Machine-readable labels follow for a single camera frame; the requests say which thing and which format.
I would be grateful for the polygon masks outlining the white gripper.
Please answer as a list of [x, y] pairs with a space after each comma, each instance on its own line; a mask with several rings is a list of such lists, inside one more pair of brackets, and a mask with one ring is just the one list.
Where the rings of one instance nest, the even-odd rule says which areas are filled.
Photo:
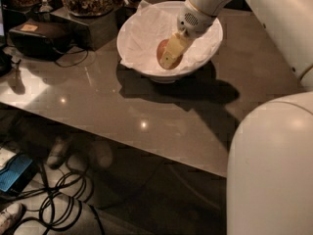
[[178, 32], [158, 44], [158, 63], [176, 68], [189, 47], [189, 39], [204, 35], [226, 4], [232, 0], [185, 0], [177, 16]]

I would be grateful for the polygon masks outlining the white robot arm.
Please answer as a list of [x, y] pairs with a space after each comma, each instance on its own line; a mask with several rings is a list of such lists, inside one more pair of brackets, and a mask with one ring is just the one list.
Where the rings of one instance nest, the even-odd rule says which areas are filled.
[[[232, 0], [186, 0], [161, 63], [182, 54]], [[305, 90], [239, 125], [227, 168], [227, 235], [313, 235], [313, 0], [246, 0]]]

